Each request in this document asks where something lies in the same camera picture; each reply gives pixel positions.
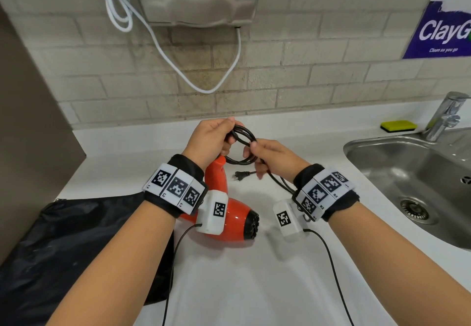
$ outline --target sink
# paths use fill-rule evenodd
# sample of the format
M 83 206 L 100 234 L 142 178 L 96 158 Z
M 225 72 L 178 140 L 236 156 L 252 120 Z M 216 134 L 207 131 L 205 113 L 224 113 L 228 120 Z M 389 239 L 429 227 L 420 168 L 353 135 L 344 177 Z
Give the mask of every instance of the sink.
M 428 233 L 471 249 L 471 129 L 436 143 L 418 134 L 352 141 L 346 157 L 405 215 Z

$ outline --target orange hair dryer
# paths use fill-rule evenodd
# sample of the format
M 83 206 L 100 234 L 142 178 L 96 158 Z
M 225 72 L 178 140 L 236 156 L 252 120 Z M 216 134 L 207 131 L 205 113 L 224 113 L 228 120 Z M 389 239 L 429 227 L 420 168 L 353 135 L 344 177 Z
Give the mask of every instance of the orange hair dryer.
M 227 177 L 224 171 L 226 158 L 218 157 L 206 169 L 204 181 L 210 190 L 219 190 L 227 193 Z M 196 223 L 195 215 L 182 214 L 181 218 Z M 259 214 L 246 204 L 229 198 L 226 211 L 224 230 L 220 235 L 207 234 L 209 237 L 225 242 L 240 242 L 254 239 L 259 228 Z

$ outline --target hair dryer handle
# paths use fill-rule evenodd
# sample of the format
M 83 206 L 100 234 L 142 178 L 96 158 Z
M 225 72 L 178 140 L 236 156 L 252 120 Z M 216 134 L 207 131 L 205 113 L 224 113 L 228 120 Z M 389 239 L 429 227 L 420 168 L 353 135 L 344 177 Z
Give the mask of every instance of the hair dryer handle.
M 227 177 L 224 171 L 224 164 L 226 158 L 223 156 L 218 157 L 216 160 L 211 162 L 206 168 L 204 174 L 204 181 L 208 185 L 209 189 L 215 189 L 218 191 L 227 193 Z

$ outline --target black bag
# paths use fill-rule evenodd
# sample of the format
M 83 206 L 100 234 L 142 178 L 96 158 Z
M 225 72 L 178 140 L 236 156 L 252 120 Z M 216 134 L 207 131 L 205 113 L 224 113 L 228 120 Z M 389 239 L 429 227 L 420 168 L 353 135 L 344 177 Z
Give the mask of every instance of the black bag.
M 78 277 L 144 200 L 144 193 L 57 200 L 0 266 L 0 325 L 45 325 Z M 167 299 L 173 234 L 145 304 Z

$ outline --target sponge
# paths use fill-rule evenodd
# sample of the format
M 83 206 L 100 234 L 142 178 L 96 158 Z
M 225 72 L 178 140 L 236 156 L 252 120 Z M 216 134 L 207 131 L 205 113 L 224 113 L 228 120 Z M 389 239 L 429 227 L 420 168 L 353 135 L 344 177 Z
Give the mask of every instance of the sponge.
M 417 129 L 417 124 L 408 120 L 396 120 L 395 122 L 381 123 L 381 129 L 388 133 L 412 132 Z

